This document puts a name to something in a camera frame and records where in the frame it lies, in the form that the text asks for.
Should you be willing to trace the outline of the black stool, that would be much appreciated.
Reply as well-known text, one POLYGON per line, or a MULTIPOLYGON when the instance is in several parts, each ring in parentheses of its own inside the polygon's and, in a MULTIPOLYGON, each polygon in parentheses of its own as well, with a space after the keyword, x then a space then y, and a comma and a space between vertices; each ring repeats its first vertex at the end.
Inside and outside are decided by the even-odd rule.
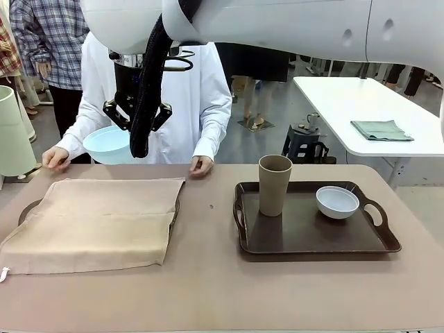
POLYGON ((312 145, 320 142, 320 132, 314 133, 304 128, 289 126, 281 155, 294 164, 313 164, 312 145))

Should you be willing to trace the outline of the white bowl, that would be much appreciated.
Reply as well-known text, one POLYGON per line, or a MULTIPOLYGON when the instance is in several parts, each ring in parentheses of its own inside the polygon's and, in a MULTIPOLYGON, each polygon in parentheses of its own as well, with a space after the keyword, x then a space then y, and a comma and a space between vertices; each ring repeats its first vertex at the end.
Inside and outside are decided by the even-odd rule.
POLYGON ((359 199, 349 190, 336 186, 321 187, 316 192, 316 204, 325 216, 341 220, 352 216, 359 208, 359 199))

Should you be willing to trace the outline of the tall beige cup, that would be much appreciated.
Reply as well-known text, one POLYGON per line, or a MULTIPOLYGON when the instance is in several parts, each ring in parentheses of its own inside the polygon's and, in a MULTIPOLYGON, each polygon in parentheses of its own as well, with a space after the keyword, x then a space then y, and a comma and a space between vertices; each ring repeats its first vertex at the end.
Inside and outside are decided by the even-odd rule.
POLYGON ((258 167, 259 210, 265 216, 278 216, 283 211, 293 163, 282 155, 265 155, 258 167))

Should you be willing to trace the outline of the person's left hand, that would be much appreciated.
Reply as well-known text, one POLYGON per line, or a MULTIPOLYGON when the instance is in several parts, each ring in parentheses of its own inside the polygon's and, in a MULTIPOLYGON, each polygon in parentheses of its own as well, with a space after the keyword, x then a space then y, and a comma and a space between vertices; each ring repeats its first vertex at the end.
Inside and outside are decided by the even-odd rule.
POLYGON ((189 177, 193 179, 202 179, 212 170, 214 161, 212 158, 201 155, 193 156, 189 169, 189 177))

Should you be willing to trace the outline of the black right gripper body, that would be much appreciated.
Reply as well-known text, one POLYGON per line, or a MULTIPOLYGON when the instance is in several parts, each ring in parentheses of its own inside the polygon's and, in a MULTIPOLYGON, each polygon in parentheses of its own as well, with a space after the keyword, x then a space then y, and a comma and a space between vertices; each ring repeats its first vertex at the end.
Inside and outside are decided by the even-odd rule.
POLYGON ((114 101, 128 115, 129 119, 132 119, 137 106, 142 69, 115 63, 114 72, 117 88, 114 101))

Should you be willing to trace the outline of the person's right forearm white sleeve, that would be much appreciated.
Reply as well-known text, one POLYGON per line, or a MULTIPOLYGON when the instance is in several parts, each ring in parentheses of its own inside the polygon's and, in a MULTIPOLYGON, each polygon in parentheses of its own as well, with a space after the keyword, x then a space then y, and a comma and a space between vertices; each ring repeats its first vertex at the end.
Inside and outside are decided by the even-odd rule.
POLYGON ((70 162, 85 153, 83 140, 100 127, 101 122, 94 117, 79 114, 74 124, 67 129, 62 139, 55 145, 57 150, 62 153, 62 159, 70 162))

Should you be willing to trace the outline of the bystander in red plaid shirt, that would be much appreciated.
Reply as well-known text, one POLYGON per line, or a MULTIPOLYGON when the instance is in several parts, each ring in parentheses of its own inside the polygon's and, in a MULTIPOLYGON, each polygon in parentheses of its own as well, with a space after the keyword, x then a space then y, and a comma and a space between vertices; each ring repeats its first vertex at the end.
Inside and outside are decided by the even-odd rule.
POLYGON ((12 34, 8 9, 6 0, 0 0, 0 85, 10 87, 18 101, 16 81, 20 77, 22 62, 12 34))

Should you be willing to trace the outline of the teal cloth mat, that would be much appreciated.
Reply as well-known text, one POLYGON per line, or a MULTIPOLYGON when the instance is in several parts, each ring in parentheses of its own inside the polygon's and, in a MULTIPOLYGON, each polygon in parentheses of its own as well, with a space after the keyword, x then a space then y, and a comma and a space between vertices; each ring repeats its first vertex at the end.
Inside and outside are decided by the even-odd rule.
POLYGON ((368 141, 376 142, 413 142, 394 122, 390 121, 351 121, 350 124, 368 141))

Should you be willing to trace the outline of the bystander in blue plaid shirt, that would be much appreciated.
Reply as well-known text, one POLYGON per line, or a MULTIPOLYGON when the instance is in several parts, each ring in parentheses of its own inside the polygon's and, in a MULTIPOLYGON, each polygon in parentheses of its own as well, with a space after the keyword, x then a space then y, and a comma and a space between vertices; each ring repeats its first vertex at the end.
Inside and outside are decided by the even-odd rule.
POLYGON ((82 45, 89 28, 80 0, 10 0, 9 17, 24 72, 48 85, 63 136, 82 96, 82 45))

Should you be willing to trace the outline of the light blue bowl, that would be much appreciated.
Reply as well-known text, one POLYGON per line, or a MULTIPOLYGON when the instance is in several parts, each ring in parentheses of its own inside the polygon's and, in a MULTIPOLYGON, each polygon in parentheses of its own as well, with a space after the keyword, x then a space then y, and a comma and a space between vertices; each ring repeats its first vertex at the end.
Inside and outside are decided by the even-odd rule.
POLYGON ((130 133, 118 126, 108 126, 89 134, 83 148, 95 162, 108 165, 132 164, 130 133))

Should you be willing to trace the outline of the person's right hand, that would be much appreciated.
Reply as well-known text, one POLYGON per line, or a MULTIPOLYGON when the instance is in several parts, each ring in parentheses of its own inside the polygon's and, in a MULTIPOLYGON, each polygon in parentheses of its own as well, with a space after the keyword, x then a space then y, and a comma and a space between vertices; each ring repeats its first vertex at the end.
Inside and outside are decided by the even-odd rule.
POLYGON ((53 146, 42 154, 42 166, 52 171, 64 171, 70 164, 66 149, 53 146))

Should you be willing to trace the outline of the person torso white top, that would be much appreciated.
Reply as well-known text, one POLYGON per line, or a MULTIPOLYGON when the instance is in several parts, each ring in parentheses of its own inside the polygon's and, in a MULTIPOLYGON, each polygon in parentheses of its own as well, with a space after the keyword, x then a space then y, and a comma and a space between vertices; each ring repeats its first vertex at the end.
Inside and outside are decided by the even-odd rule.
MULTIPOLYGON (((169 103, 173 114, 149 139, 147 164, 186 164, 193 158, 200 138, 200 115, 213 105, 232 103, 223 68, 214 44, 190 46, 193 68, 189 71, 166 72, 162 79, 162 100, 169 103)), ((87 114, 104 128, 111 120, 103 112, 103 104, 114 97, 116 80, 114 63, 108 48, 92 33, 83 43, 81 83, 83 96, 78 115, 87 114)))

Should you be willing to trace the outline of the bystander in black trousers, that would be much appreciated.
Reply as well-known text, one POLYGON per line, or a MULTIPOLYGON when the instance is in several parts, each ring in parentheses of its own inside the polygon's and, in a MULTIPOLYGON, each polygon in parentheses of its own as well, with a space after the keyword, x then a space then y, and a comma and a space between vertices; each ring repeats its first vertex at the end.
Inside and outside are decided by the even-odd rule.
POLYGON ((425 76, 425 70, 419 67, 414 67, 411 70, 411 75, 407 86, 404 89, 404 96, 410 99, 416 95, 418 88, 425 76))

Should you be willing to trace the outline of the tall light green cup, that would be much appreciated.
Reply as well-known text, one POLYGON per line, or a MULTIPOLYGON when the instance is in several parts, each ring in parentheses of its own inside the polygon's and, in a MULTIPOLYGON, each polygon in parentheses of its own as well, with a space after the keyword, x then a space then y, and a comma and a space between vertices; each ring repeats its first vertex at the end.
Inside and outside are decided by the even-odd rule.
POLYGON ((0 176, 19 176, 36 164, 15 93, 0 85, 0 176))

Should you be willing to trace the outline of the bystander in black skirt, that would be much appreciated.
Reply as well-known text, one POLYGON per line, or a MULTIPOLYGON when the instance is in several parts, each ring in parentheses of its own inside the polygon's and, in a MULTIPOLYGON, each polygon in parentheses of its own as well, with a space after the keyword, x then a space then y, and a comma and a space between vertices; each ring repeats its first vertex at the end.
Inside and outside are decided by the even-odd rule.
POLYGON ((254 116, 254 122, 261 124, 271 106, 275 84, 287 82, 289 53, 230 43, 217 43, 216 48, 219 52, 228 87, 232 87, 232 79, 235 76, 246 79, 244 85, 244 119, 251 118, 256 82, 262 83, 257 98, 256 115, 254 116))

